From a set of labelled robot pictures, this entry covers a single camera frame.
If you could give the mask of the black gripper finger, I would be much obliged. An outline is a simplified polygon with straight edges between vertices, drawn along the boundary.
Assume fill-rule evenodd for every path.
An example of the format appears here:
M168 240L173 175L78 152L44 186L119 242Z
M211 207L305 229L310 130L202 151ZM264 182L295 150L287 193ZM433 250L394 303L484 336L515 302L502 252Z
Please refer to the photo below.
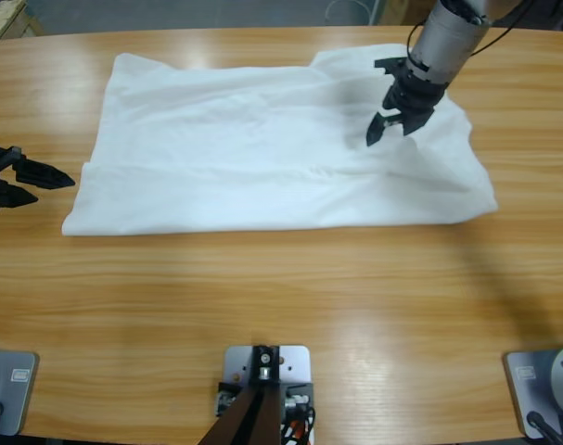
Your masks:
M59 189L75 186L75 181L63 171L23 157L12 166L16 180L23 184L35 185L43 189Z
M425 113L403 113L403 134L411 134L422 128L433 115L433 110Z
M14 209L37 201L38 197L27 190L5 181L0 182L0 209Z
M384 134L385 130L391 126L402 123L402 114L394 114L390 116L382 116L379 112L376 113L371 120L366 132L365 141L367 146L372 146L377 143Z

